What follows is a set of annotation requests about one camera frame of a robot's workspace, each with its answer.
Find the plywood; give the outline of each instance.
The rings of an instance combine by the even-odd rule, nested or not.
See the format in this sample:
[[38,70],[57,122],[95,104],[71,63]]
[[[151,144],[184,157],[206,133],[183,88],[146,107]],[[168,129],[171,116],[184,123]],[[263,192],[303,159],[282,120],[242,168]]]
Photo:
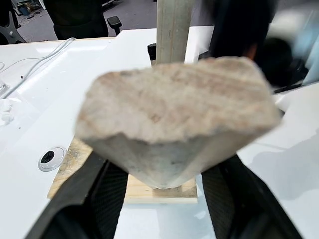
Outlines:
[[124,203],[155,204],[155,203],[197,203],[197,187],[195,179],[173,189],[152,189],[129,175]]
[[[62,165],[51,185],[47,195],[48,198],[53,198],[60,186],[84,164],[91,152],[92,148],[90,146],[76,138],[72,140]],[[192,179],[174,189],[153,190],[132,175],[129,175],[124,203],[197,203],[196,181]]]

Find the white surface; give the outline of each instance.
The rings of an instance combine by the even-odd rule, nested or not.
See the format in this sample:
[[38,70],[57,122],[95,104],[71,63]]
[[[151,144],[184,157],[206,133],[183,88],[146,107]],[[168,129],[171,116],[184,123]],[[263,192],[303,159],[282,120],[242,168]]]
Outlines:
[[[212,27],[190,29],[186,62],[207,49],[211,32]],[[76,41],[73,50],[19,90],[13,110],[20,120],[9,124],[5,134],[0,131],[0,147],[1,139],[14,138],[0,149],[0,188],[4,195],[0,199],[0,238],[22,238],[46,206],[57,170],[41,172],[38,160],[51,147],[69,146],[77,112],[92,80],[110,70],[151,66],[147,45],[155,41],[156,29],[122,31],[112,44],[104,40]],[[0,47],[0,56],[6,56],[1,61],[45,55],[55,44]],[[6,79],[19,76],[28,64],[16,68]],[[242,161],[269,185],[307,239],[319,238],[318,93],[319,84],[314,84],[275,96],[287,109],[282,126],[239,152]],[[124,205],[115,238],[214,238],[200,178],[198,189],[197,205]]]
[[238,152],[304,238],[319,238],[319,83],[276,96],[283,123]]
[[[50,148],[68,148],[73,124],[92,80],[107,70],[105,52],[111,40],[75,41],[50,65],[37,71],[9,99],[15,119],[0,128],[0,238],[19,239],[40,215],[57,173],[42,172],[38,161]],[[59,42],[0,47],[7,65],[48,54]],[[12,85],[33,62],[12,67],[2,79]]]
[[[193,34],[189,37],[187,62],[194,60],[197,40],[202,40],[204,35],[211,36],[212,28],[196,27],[190,32]],[[15,120],[0,128],[0,188],[2,195],[6,195],[0,199],[0,238],[24,237],[47,205],[46,195],[57,169],[42,172],[38,160],[52,147],[68,148],[77,113],[91,82],[107,71],[149,67],[147,45],[155,41],[156,29],[122,31],[113,41],[75,41],[9,97]],[[5,58],[1,61],[8,66],[22,58],[41,57],[57,44],[2,46],[0,56]],[[1,78],[11,86],[17,84],[20,75],[34,61],[27,60],[0,73]],[[169,239],[178,235],[185,239],[214,238],[205,198],[201,192],[199,195],[197,205],[124,205],[116,238],[134,238],[132,235],[141,238],[147,232],[154,233],[152,238]],[[138,224],[138,219],[148,225]]]

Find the gray floor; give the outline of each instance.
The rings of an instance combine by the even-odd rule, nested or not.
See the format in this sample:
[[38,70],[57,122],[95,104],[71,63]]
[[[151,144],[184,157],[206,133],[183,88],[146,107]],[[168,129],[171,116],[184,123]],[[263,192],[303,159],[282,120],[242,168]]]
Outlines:
[[[208,25],[209,19],[202,7],[202,0],[195,0],[192,11],[192,26]],[[311,0],[281,0],[278,9],[289,8]],[[123,27],[121,29],[156,28],[156,7],[153,0],[122,0],[121,3],[104,12],[104,18],[117,15]],[[25,16],[18,18],[22,27],[18,29],[20,35],[27,42],[57,40],[53,31],[53,22],[47,11],[43,10],[32,19]],[[114,30],[109,28],[110,36],[115,36]]]

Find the rock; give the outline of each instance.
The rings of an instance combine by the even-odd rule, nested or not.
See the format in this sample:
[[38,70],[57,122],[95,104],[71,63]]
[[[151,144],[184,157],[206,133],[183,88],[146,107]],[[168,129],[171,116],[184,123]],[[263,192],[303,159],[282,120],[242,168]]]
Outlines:
[[112,72],[88,91],[76,136],[153,188],[174,188],[280,122],[247,58]]

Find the white desk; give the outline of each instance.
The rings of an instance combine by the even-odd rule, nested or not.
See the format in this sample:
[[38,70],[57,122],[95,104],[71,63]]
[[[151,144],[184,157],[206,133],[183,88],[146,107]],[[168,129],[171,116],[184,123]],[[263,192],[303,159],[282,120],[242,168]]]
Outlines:
[[[207,49],[211,32],[212,27],[191,28],[186,62]],[[111,70],[150,66],[147,45],[155,41],[155,29],[122,31],[113,41],[76,41],[12,95],[23,101],[16,104],[29,115],[8,125],[5,136],[9,140],[2,148],[0,131],[0,188],[5,195],[0,198],[0,238],[22,238],[48,203],[46,194],[57,170],[41,172],[37,162],[47,149],[69,146],[76,114],[90,83]],[[1,61],[10,64],[41,52],[46,55],[56,44],[3,46],[0,56],[6,57]],[[30,65],[12,69],[12,75],[6,72],[2,79],[9,81],[14,74],[19,77]],[[281,103],[288,107],[283,125],[239,151],[242,161],[265,180],[297,229],[310,239],[319,237],[316,92],[319,84],[276,96],[283,97]],[[124,205],[115,238],[213,239],[200,177],[198,189],[196,205]]]

